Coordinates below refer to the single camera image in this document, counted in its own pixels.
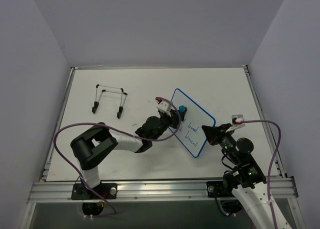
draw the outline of metal frame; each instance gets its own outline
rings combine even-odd
[[[70,94],[72,82],[76,70],[115,70],[115,69],[172,69],[172,68],[195,68],[180,66],[86,66],[86,67],[72,67],[69,79],[66,85],[65,95],[61,111],[57,120],[54,133],[60,128],[63,119],[64,111]],[[265,116],[261,109],[258,97],[253,88],[248,67],[244,67],[244,71],[251,89],[251,93],[258,109],[261,119]],[[272,131],[268,125],[263,123],[263,128],[273,152],[275,149],[275,141]],[[53,145],[50,146],[47,160],[44,166],[42,178],[39,182],[34,182],[28,198],[27,207],[23,215],[20,228],[27,229],[30,226],[33,212],[37,203],[76,203],[70,199],[74,181],[63,182],[47,182],[47,175],[49,172],[51,158],[53,154]],[[282,178],[277,176],[271,177],[271,193],[276,199],[288,199],[289,206],[297,228],[304,229],[304,221],[298,205],[297,189],[293,178],[285,178],[286,174],[281,163],[280,156],[276,157],[279,174]],[[220,178],[203,178],[203,179],[189,179],[189,180],[146,180],[146,181],[112,181],[118,184],[117,199],[112,202],[156,202],[156,201],[203,201],[214,200],[214,198],[207,197],[207,181],[221,181]]]

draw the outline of small whiteboard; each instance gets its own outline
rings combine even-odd
[[[174,90],[171,101],[176,107],[185,106],[187,108],[185,119],[181,122],[175,136],[190,154],[197,158],[207,142],[201,126],[214,127],[216,119],[179,88]]]

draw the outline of purple cable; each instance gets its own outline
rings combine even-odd
[[[66,125],[62,128],[60,128],[53,136],[53,146],[56,150],[56,152],[70,165],[72,166],[76,172],[79,174],[80,178],[81,178],[81,181],[83,182],[83,184],[85,185],[86,188],[88,188],[93,194],[95,194],[98,198],[100,198],[101,200],[103,200],[106,204],[108,204],[108,206],[110,206],[113,210],[113,212],[111,213],[105,213],[105,214],[102,214],[102,215],[94,215],[92,216],[93,218],[101,218],[101,217],[107,217],[107,216],[112,216],[112,215],[115,215],[117,214],[117,210],[115,209],[115,207],[109,202],[107,201],[105,198],[103,198],[101,195],[99,195],[97,192],[95,192],[86,182],[85,180],[83,180],[83,175],[81,173],[81,171],[68,159],[66,158],[62,152],[59,150],[58,146],[57,146],[57,139],[58,139],[58,135],[68,129],[68,128],[73,128],[73,127],[78,127],[78,126],[99,126],[99,127],[102,127],[102,128],[106,128],[106,129],[109,129],[109,130],[113,130],[115,132],[118,132],[118,133],[121,133],[121,134],[124,134],[124,135],[127,135],[129,137],[132,137],[132,138],[137,138],[137,139],[141,139],[141,140],[145,140],[145,141],[149,141],[149,142],[163,142],[165,140],[168,140],[169,138],[173,137],[179,130],[180,128],[180,125],[181,125],[181,116],[180,116],[180,113],[179,113],[179,110],[177,109],[177,107],[172,103],[172,101],[168,100],[168,99],[165,99],[163,97],[156,97],[155,98],[156,100],[160,99],[162,101],[165,101],[167,102],[168,104],[170,104],[174,109],[175,111],[177,112],[177,115],[178,115],[178,119],[179,119],[179,123],[178,123],[178,126],[176,127],[176,130],[169,136],[163,138],[163,139],[148,139],[148,138],[143,138],[143,137],[140,137],[140,136],[134,136],[130,133],[127,133],[125,131],[122,131],[122,130],[118,130],[116,128],[113,128],[111,126],[108,126],[108,125],[104,125],[104,124],[99,124],[99,123],[93,123],[93,122],[81,122],[81,123],[75,123],[75,124],[70,124],[70,125]]]
[[[266,183],[268,200],[270,201],[270,199],[271,199],[271,193],[270,193],[271,168],[272,168],[273,162],[274,162],[274,160],[276,158],[276,154],[278,152],[280,141],[281,141],[281,129],[280,129],[280,126],[277,123],[275,123],[274,121],[272,121],[272,120],[244,120],[242,123],[270,123],[270,124],[275,125],[276,128],[278,129],[278,141],[276,142],[275,149],[274,149],[274,152],[272,154],[272,158],[271,158],[271,161],[270,161],[270,164],[269,164],[267,183]],[[274,228],[278,229],[275,210],[274,210],[274,206],[272,205],[272,202],[270,203],[270,208],[271,208],[271,214],[272,214],[272,218],[273,218]]]

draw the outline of purple hose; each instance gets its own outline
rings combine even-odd
[[[130,133],[127,133],[125,131],[122,131],[122,130],[118,130],[118,129],[115,129],[111,126],[108,126],[108,125],[104,125],[104,124],[99,124],[99,123],[93,123],[93,122],[81,122],[81,123],[75,123],[75,124],[70,124],[70,125],[67,125],[67,126],[64,126],[62,128],[60,128],[53,136],[53,146],[56,150],[56,152],[70,165],[72,166],[76,172],[79,174],[80,178],[81,178],[81,181],[83,182],[83,184],[85,185],[86,188],[88,188],[93,194],[95,194],[98,198],[100,198],[101,200],[103,200],[106,204],[108,204],[113,212],[111,213],[105,213],[105,214],[102,214],[102,215],[95,215],[95,216],[92,216],[93,218],[101,218],[101,217],[107,217],[107,216],[112,216],[112,215],[115,215],[117,214],[117,210],[115,209],[115,207],[109,202],[107,201],[106,199],[104,199],[101,195],[99,195],[97,192],[95,192],[86,182],[85,180],[83,180],[83,175],[81,173],[81,171],[68,159],[66,158],[62,152],[59,150],[58,146],[57,146],[57,139],[58,139],[58,135],[68,129],[68,128],[73,128],[73,127],[78,127],[78,126],[99,126],[99,127],[102,127],[102,128],[106,128],[106,129],[110,129],[110,130],[113,130],[115,132],[118,132],[118,133],[121,133],[121,134],[124,134],[124,135],[127,135],[129,137],[132,137],[132,138],[137,138],[137,139],[141,139],[141,140],[145,140],[145,141],[149,141],[149,142],[163,142],[171,137],[173,137],[179,130],[180,128],[180,125],[181,125],[181,116],[180,116],[180,113],[179,113],[179,110],[177,109],[177,107],[172,103],[172,101],[168,100],[168,99],[165,99],[163,97],[156,97],[155,98],[156,100],[160,99],[162,101],[165,101],[167,102],[168,104],[170,104],[174,109],[175,111],[177,112],[177,115],[178,115],[178,119],[179,119],[179,123],[178,123],[178,126],[176,127],[175,131],[165,137],[165,138],[162,138],[162,139],[148,139],[148,138],[143,138],[143,137],[140,137],[140,136],[134,136]]]
[[[274,149],[274,152],[272,154],[272,158],[271,158],[271,161],[270,161],[270,164],[269,164],[267,183],[266,183],[268,200],[270,201],[270,199],[271,199],[271,193],[270,193],[271,168],[272,168],[273,162],[274,162],[274,160],[276,158],[276,154],[278,152],[280,141],[281,141],[281,129],[280,129],[280,126],[277,123],[275,123],[274,121],[272,121],[272,120],[244,120],[243,123],[270,123],[270,124],[275,125],[276,128],[278,129],[278,141],[277,141],[277,143],[275,145],[275,149]],[[278,229],[275,210],[274,210],[274,206],[272,205],[272,202],[270,202],[270,208],[271,208],[271,214],[272,214],[272,218],[273,218],[274,228]]]

